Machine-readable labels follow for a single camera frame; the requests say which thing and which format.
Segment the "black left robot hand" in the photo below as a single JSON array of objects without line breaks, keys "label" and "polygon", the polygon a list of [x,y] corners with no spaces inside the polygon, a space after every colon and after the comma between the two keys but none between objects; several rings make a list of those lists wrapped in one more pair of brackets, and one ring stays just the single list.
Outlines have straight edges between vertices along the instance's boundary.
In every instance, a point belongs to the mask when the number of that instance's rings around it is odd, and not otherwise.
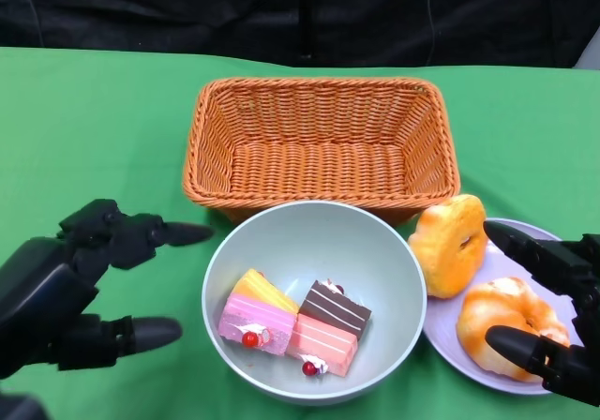
[{"label": "black left robot hand", "polygon": [[63,219],[54,237],[25,241],[1,266],[1,376],[51,364],[61,371],[109,368],[122,357],[167,346],[182,336],[172,318],[103,321],[85,309],[111,267],[130,270],[162,246],[210,239],[210,227],[129,216],[97,199]]}]

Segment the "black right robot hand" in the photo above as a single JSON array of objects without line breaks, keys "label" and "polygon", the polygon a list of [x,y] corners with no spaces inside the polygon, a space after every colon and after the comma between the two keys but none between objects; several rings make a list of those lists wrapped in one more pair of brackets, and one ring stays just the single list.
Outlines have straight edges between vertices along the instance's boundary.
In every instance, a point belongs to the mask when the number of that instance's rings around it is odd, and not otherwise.
[{"label": "black right robot hand", "polygon": [[497,221],[484,222],[487,237],[539,284],[572,299],[572,320],[580,346],[565,347],[509,326],[486,332],[490,347],[513,364],[543,379],[555,394],[599,405],[599,236],[578,241],[546,241]]}]

